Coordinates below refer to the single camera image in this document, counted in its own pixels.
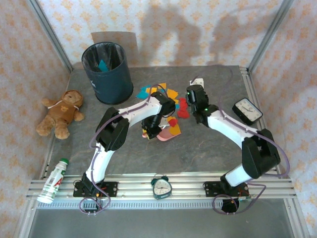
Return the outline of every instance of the yellow paper piece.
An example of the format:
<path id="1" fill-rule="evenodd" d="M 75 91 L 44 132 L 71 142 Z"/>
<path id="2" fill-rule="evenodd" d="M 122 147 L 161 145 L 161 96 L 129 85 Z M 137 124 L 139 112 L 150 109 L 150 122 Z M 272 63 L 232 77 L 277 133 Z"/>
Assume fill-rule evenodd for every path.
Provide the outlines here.
<path id="1" fill-rule="evenodd" d="M 174 98 L 177 97 L 178 92 L 176 92 L 174 90 L 171 90 L 171 89 L 168 89 L 167 90 L 167 95 L 168 95 L 169 98 L 174 99 Z"/>
<path id="2" fill-rule="evenodd" d="M 147 88 L 145 91 L 146 91 L 147 93 L 150 93 L 150 89 L 151 89 L 151 88 Z M 155 93 L 157 90 L 158 90 L 157 88 L 152 88 L 151 93 Z"/>
<path id="3" fill-rule="evenodd" d="M 176 117 L 168 117 L 168 118 L 167 118 L 167 122 L 169 122 L 169 121 L 172 120 L 172 119 L 176 119 Z"/>
<path id="4" fill-rule="evenodd" d="M 159 83 L 160 86 L 163 87 L 163 89 L 166 89 L 166 83 Z"/>
<path id="5" fill-rule="evenodd" d="M 175 126 L 170 126 L 169 127 L 169 133 L 171 133 L 172 135 L 179 135 L 181 133 L 179 125 L 176 124 Z"/>

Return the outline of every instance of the green alarm clock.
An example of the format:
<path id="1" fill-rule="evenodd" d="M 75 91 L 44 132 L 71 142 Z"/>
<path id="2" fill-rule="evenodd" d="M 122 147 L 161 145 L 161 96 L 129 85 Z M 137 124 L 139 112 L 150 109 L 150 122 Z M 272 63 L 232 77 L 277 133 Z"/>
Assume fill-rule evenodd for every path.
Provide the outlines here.
<path id="1" fill-rule="evenodd" d="M 153 186 L 153 196 L 157 200 L 167 198 L 172 194 L 172 185 L 168 182 L 167 176 L 152 179 L 151 185 Z"/>

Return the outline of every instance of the brown teddy bear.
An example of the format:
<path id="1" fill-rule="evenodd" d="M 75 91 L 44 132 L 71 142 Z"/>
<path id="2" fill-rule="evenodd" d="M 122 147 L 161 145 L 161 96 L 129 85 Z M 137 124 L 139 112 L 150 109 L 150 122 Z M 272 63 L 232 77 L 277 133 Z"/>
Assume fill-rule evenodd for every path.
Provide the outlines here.
<path id="1" fill-rule="evenodd" d="M 85 115 L 79 112 L 84 98 L 76 90 L 65 92 L 60 101 L 42 99 L 42 104 L 48 107 L 49 112 L 43 121 L 36 127 L 36 132 L 41 136 L 48 136 L 55 126 L 55 136 L 66 139 L 69 136 L 67 126 L 73 121 L 81 121 Z"/>

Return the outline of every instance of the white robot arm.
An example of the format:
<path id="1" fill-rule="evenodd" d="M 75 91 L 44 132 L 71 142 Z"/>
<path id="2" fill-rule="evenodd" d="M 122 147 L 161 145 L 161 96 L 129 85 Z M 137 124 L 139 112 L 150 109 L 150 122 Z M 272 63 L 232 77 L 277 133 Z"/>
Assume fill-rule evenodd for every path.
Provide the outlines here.
<path id="1" fill-rule="evenodd" d="M 121 114 L 123 112 L 127 112 L 133 109 L 136 109 L 140 106 L 142 106 L 144 103 L 146 102 L 146 100 L 137 103 L 131 107 L 128 108 L 124 108 L 124 109 L 119 109 L 118 113 Z M 129 127 L 133 126 L 135 123 L 142 121 L 150 116 L 154 116 L 154 115 L 158 115 L 160 113 L 162 109 L 162 104 L 160 103 L 160 101 L 154 96 L 154 97 L 150 97 L 150 100 L 148 101 L 147 105 L 145 105 L 144 107 L 142 107 L 139 110 L 136 110 L 132 113 L 128 113 L 128 114 L 124 114 L 122 115 L 123 119 L 127 119 L 129 122 Z M 105 122 L 105 119 L 102 119 L 100 125 L 98 126 L 98 128 Z M 102 146 L 101 143 L 96 144 L 98 147 L 101 148 L 100 152 L 98 152 L 98 149 L 95 150 L 95 154 L 98 153 L 96 159 L 95 159 L 95 164 L 94 164 L 94 171 L 93 171 L 93 176 L 94 176 L 94 181 L 96 183 L 99 183 L 100 181 L 103 181 L 105 178 L 105 172 L 106 172 L 106 168 L 109 164 L 109 161 L 112 157 L 112 155 L 114 154 L 115 150 L 105 150 L 105 148 Z M 87 178 L 91 181 L 91 164 L 89 165 L 89 168 L 86 171 L 86 176 Z"/>
<path id="2" fill-rule="evenodd" d="M 223 118 L 216 105 L 209 104 L 208 96 L 201 85 L 191 85 L 187 88 L 186 101 L 191 106 L 192 114 L 196 118 L 197 123 L 202 123 L 211 129 L 219 131 L 242 150 L 242 164 L 220 178 L 221 192 L 223 194 L 230 194 L 234 187 L 250 179 L 257 179 L 280 163 L 280 157 L 274 146 L 249 133 L 249 131 L 259 133 L 273 140 L 270 131 L 267 129 L 258 131 L 255 128 L 245 126 L 233 118 L 231 118 L 232 121 L 247 128 L 247 130 L 241 130 L 229 123 Z M 146 100 L 120 110 L 112 107 L 103 116 L 96 131 L 112 117 L 135 109 L 135 111 L 115 119 L 97 136 L 97 146 L 101 147 L 100 152 L 98 152 L 98 149 L 95 151 L 95 155 L 96 153 L 98 155 L 94 163 L 93 177 L 97 185 L 102 184 L 109 161 L 114 152 L 125 142 L 129 127 L 142 121 L 142 129 L 147 132 L 149 139 L 155 138 L 161 132 L 159 127 L 161 118 L 175 111 L 175 102 L 160 92 L 152 93 L 147 104 L 141 107 L 145 102 Z M 90 164 L 88 170 L 83 174 L 82 183 L 85 194 L 95 196 L 97 189 L 91 182 L 91 167 L 92 165 Z"/>
<path id="3" fill-rule="evenodd" d="M 196 118 L 197 123 L 202 123 L 211 129 L 219 131 L 236 143 L 242 150 L 242 164 L 220 178 L 224 194 L 228 194 L 232 188 L 246 181 L 259 178 L 280 163 L 277 149 L 273 145 L 249 133 L 249 131 L 258 133 L 273 140 L 269 130 L 258 131 L 238 122 L 224 112 L 223 116 L 216 105 L 209 104 L 208 96 L 201 85 L 196 84 L 187 87 L 186 101 L 191 106 L 192 114 Z M 246 130 L 239 129 L 224 117 L 230 118 L 231 121 Z"/>

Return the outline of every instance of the white bottle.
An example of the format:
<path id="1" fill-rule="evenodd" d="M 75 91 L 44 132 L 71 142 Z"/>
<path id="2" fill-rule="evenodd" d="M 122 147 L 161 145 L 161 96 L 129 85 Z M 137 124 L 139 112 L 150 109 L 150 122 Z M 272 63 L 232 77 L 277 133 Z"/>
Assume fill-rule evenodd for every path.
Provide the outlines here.
<path id="1" fill-rule="evenodd" d="M 59 185 L 63 180 L 68 164 L 68 159 L 62 158 L 60 162 L 55 166 L 55 169 L 51 172 L 49 178 L 46 180 L 42 192 L 37 198 L 39 202 L 48 204 L 53 202 L 54 197 L 58 191 Z"/>

